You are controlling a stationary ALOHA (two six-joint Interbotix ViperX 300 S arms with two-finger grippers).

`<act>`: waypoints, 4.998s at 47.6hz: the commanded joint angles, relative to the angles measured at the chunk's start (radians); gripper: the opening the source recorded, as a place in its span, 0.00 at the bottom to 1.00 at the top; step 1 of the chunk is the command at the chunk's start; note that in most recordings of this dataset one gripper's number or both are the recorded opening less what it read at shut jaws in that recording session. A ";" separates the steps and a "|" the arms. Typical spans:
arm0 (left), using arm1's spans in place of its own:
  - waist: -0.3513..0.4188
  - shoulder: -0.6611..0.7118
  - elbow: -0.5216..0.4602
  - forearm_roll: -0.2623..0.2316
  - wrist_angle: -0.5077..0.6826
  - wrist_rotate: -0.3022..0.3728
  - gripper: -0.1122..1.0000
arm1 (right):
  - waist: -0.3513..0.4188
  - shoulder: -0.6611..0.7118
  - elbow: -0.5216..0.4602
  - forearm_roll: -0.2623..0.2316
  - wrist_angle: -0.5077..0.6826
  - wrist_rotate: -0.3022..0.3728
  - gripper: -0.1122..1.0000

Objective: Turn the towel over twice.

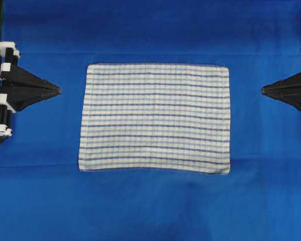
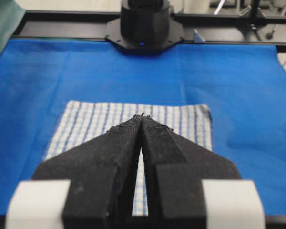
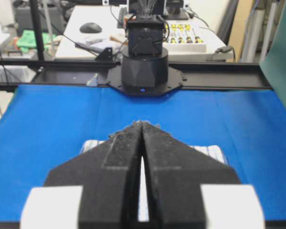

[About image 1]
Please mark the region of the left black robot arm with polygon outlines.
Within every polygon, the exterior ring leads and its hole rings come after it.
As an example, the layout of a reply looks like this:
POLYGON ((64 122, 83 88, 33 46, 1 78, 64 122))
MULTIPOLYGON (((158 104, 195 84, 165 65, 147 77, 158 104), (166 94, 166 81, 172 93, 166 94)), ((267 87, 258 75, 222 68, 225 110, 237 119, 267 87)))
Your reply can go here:
POLYGON ((18 66, 21 57, 15 42, 1 40, 3 1, 0 1, 0 145, 13 133, 14 113, 61 94, 60 87, 18 66))

